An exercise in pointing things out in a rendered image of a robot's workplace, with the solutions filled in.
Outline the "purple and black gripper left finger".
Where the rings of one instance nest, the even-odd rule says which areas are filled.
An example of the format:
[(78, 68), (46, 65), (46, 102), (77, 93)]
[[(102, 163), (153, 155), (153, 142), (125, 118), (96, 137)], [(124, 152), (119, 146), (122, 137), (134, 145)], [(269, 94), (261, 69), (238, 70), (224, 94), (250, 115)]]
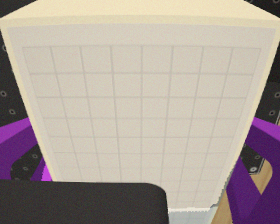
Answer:
[[(36, 144), (29, 117), (0, 127), (0, 179), (11, 179), (12, 164)], [(30, 180), (53, 181), (43, 156)]]

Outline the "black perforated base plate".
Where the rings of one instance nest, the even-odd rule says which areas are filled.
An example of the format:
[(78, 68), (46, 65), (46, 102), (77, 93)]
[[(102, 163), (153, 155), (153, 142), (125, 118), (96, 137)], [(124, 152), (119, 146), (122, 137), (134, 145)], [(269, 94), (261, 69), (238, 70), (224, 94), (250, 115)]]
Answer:
[[(37, 0), (0, 0), (0, 18)], [(244, 0), (280, 18), (280, 0)], [(0, 30), (0, 127), (27, 118)], [(280, 41), (254, 117), (278, 125), (280, 120)], [(260, 174), (265, 161), (244, 143), (240, 158), (249, 174)], [(13, 180), (30, 180), (42, 159), (39, 144), (26, 152), (11, 167)]]

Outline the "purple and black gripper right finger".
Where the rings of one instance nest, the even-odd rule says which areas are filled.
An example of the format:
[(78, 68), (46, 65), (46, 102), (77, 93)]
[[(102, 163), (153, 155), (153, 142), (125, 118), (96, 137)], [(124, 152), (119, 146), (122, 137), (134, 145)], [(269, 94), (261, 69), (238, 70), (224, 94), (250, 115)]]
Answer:
[(280, 126), (254, 117), (244, 143), (271, 164), (272, 177), (260, 194), (239, 155), (226, 187), (233, 224), (280, 224)]

